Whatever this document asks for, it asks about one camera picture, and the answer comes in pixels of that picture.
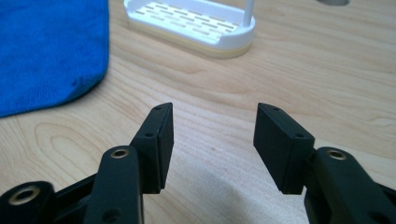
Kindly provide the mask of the white slotted drain rack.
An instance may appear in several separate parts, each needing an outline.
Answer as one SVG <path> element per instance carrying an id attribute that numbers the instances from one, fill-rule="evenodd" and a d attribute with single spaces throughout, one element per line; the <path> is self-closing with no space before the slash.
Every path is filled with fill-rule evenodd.
<path id="1" fill-rule="evenodd" d="M 243 8 L 209 0 L 124 0 L 129 24 L 145 34 L 213 58 L 249 50 L 256 25 L 254 0 Z"/>

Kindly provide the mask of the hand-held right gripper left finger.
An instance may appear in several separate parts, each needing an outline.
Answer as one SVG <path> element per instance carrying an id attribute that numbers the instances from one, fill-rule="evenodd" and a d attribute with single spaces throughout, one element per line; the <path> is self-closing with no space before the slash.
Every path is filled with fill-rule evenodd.
<path id="1" fill-rule="evenodd" d="M 156 105 L 130 145 L 103 155 L 83 224 L 143 224 L 143 196 L 164 189 L 173 144 L 173 105 Z"/>

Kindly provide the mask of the grey round object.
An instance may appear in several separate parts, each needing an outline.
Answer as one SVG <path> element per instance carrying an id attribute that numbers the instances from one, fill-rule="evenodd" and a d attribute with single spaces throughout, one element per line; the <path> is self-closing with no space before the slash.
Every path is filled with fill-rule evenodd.
<path id="1" fill-rule="evenodd" d="M 344 7 L 347 6 L 351 0 L 317 0 L 321 4 L 331 7 Z"/>

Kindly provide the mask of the blue cloth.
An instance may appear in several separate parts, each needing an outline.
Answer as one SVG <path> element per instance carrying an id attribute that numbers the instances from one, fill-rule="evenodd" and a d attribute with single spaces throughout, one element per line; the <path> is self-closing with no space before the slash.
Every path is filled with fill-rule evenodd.
<path id="1" fill-rule="evenodd" d="M 0 0 L 0 118 L 79 98 L 108 57 L 108 0 Z"/>

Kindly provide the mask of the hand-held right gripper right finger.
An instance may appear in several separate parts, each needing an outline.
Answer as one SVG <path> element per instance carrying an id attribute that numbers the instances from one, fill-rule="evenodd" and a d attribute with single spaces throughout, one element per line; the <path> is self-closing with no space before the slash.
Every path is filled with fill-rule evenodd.
<path id="1" fill-rule="evenodd" d="M 304 195 L 310 224 L 396 224 L 396 190 L 374 182 L 351 154 L 314 143 L 285 111 L 258 104 L 253 145 L 282 193 Z"/>

